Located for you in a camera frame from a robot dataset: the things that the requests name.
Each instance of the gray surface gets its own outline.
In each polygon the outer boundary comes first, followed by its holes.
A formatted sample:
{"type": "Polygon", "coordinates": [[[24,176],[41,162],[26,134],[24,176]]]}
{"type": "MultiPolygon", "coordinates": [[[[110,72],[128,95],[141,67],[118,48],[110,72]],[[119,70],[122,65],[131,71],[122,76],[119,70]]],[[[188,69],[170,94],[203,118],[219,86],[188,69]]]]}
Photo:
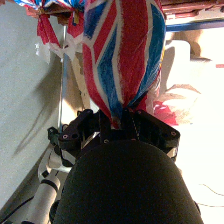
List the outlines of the gray surface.
{"type": "MultiPolygon", "coordinates": [[[[63,27],[56,24],[58,37],[63,27]]],[[[0,210],[22,186],[48,145],[47,128],[57,126],[62,66],[35,55],[37,20],[25,9],[0,7],[0,210]]]]}

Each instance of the black cylinder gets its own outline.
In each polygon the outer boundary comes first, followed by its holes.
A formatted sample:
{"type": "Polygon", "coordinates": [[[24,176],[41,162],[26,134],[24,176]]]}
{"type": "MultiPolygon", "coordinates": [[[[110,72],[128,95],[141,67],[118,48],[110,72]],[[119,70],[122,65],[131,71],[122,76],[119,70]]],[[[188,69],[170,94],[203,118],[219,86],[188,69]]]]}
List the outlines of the black cylinder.
{"type": "Polygon", "coordinates": [[[203,223],[173,161],[139,141],[83,155],[64,186],[54,224],[203,223]]]}

